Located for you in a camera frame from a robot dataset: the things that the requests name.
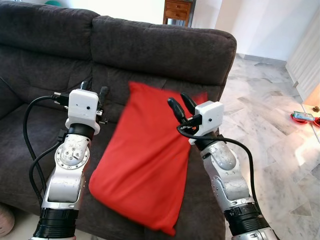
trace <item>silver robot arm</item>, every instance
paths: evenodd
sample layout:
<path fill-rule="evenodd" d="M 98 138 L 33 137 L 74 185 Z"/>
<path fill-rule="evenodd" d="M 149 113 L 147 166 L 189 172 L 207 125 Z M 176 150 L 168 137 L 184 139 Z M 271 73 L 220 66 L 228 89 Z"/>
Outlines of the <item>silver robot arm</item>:
<path fill-rule="evenodd" d="M 232 240 L 278 240 L 262 215 L 258 202 L 250 195 L 238 157 L 224 142 L 237 141 L 215 134 L 222 124 L 223 104 L 207 101 L 196 105 L 185 93 L 181 97 L 193 115 L 191 118 L 185 117 L 184 110 L 175 99 L 169 98 L 168 104 L 180 122 L 178 131 L 200 150 L 213 194 L 229 222 Z"/>
<path fill-rule="evenodd" d="M 85 171 L 90 160 L 90 146 L 100 131 L 97 122 L 103 113 L 108 88 L 102 87 L 100 98 L 95 92 L 73 90 L 67 96 L 68 132 L 57 148 L 55 170 L 44 194 L 40 220 L 31 240 L 76 240 L 76 219 L 80 210 Z"/>

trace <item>gray sofa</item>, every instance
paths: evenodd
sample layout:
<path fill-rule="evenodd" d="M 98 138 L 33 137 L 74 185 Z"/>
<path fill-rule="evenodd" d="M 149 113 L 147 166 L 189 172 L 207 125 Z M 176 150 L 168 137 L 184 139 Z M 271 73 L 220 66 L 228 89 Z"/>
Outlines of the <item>gray sofa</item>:
<path fill-rule="evenodd" d="M 90 178 L 129 97 L 128 81 L 220 99 L 236 53 L 227 32 L 99 16 L 84 9 L 0 1 L 0 202 L 39 214 L 29 183 L 32 158 L 22 121 L 28 104 L 53 92 L 68 93 L 82 81 L 92 91 L 109 86 L 109 123 L 92 142 Z M 36 155 L 56 142 L 67 112 L 52 102 L 35 106 L 28 133 Z M 53 153 L 41 160 L 47 178 Z M 40 179 L 35 174 L 36 183 Z M 107 240 L 223 240 L 225 221 L 198 151 L 191 148 L 176 236 L 143 227 L 85 191 L 77 228 Z"/>

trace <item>red fabric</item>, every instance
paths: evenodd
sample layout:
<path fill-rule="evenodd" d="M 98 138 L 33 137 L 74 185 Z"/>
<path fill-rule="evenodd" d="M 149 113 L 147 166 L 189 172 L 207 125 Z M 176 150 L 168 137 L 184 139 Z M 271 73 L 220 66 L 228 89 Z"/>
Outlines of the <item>red fabric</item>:
<path fill-rule="evenodd" d="M 174 236 L 181 208 L 190 145 L 167 103 L 179 93 L 130 82 L 130 98 L 89 189 L 101 203 L 153 230 Z M 207 93 L 198 96 L 200 104 Z"/>

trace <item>white tile floor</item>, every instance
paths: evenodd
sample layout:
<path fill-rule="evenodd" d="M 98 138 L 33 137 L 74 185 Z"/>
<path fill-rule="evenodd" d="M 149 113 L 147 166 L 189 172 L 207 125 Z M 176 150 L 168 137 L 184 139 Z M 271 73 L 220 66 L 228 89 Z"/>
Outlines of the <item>white tile floor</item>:
<path fill-rule="evenodd" d="M 254 158 L 255 185 L 262 212 L 281 240 L 320 240 L 320 144 L 309 124 L 290 119 L 303 112 L 301 98 L 284 67 L 236 57 L 223 92 L 220 132 L 241 141 Z M 248 158 L 239 156 L 249 182 Z M 16 212 L 13 231 L 1 240 L 28 239 L 38 217 Z M 100 240 L 76 232 L 77 240 Z M 229 229 L 226 240 L 231 239 Z"/>

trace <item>black cable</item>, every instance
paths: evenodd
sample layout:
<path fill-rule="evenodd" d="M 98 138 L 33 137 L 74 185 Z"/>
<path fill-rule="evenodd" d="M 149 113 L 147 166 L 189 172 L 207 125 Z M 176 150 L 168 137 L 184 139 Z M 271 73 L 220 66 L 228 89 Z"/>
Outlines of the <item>black cable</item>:
<path fill-rule="evenodd" d="M 50 147 L 48 150 L 44 151 L 43 153 L 41 153 L 32 163 L 32 165 L 30 166 L 29 168 L 29 180 L 30 180 L 30 183 L 31 183 L 31 186 L 36 194 L 36 196 L 38 197 L 38 200 L 39 200 L 39 204 L 40 204 L 40 207 L 42 205 L 42 197 L 41 197 L 41 194 L 40 194 L 40 191 L 38 190 L 37 188 L 37 185 L 35 183 L 35 180 L 34 180 L 34 169 L 36 166 L 39 166 L 39 160 L 42 159 L 45 155 L 47 155 L 48 153 L 52 152 L 53 150 L 55 150 L 59 145 L 61 144 L 60 141 L 58 141 L 54 146 Z"/>
<path fill-rule="evenodd" d="M 249 168 L 250 168 L 250 185 L 251 185 L 251 192 L 252 192 L 252 197 L 256 203 L 256 206 L 260 212 L 260 214 L 262 214 L 260 206 L 258 204 L 258 200 L 257 200 L 257 196 L 256 196 L 256 190 L 255 190 L 255 176 L 254 176 L 254 161 L 253 161 L 253 157 L 252 154 L 250 152 L 250 150 L 243 145 L 241 142 L 231 139 L 231 138 L 225 138 L 225 137 L 213 137 L 213 136 L 194 136 L 192 134 L 188 134 L 184 131 L 182 131 L 182 127 L 186 126 L 187 123 L 183 123 L 181 125 L 179 125 L 176 129 L 178 130 L 178 132 L 189 138 L 189 139 L 196 139 L 196 140 L 212 140 L 212 141 L 223 141 L 223 142 L 228 142 L 228 143 L 232 143 L 235 145 L 238 145 L 239 147 L 243 148 L 243 150 L 245 150 L 245 152 L 248 155 L 249 158 Z"/>
<path fill-rule="evenodd" d="M 28 131 L 27 131 L 27 123 L 28 123 L 29 113 L 30 113 L 32 107 L 33 107 L 36 103 L 38 103 L 38 102 L 40 102 L 40 101 L 42 101 L 42 100 L 53 100 L 53 99 L 54 99 L 54 96 L 52 95 L 52 96 L 42 96 L 42 97 L 39 97 L 39 98 L 33 100 L 33 101 L 29 104 L 29 106 L 27 107 L 27 109 L 26 109 L 26 111 L 25 111 L 25 114 L 24 114 L 24 117 L 23 117 L 23 137 L 24 137 L 25 144 L 26 144 L 26 146 L 27 146 L 27 148 L 28 148 L 28 150 L 29 150 L 29 152 L 30 152 L 30 154 L 31 154 L 31 157 L 32 157 L 32 159 L 33 159 L 34 161 L 36 160 L 36 154 L 35 154 L 32 146 L 31 146 L 31 143 L 30 143 L 30 141 L 29 141 Z M 46 185 L 46 180 L 45 180 L 45 177 L 44 177 L 44 173 L 42 172 L 42 169 L 41 169 L 41 167 L 40 167 L 40 165 L 39 165 L 38 163 L 36 163 L 35 166 L 36 166 L 36 169 L 37 169 L 37 171 L 38 171 L 38 173 L 39 173 L 39 176 L 40 176 L 40 179 L 41 179 L 41 184 L 42 184 L 43 192 L 45 193 L 46 190 L 47 190 L 47 185 Z M 39 196 L 38 196 L 38 194 L 37 194 L 37 197 L 38 197 L 38 199 L 41 199 L 40 202 L 42 202 L 42 197 L 41 197 L 41 195 L 40 195 L 40 191 L 38 190 L 37 186 L 34 185 L 34 186 L 32 186 L 32 187 L 33 187 L 33 190 L 34 190 L 35 194 L 39 193 Z"/>

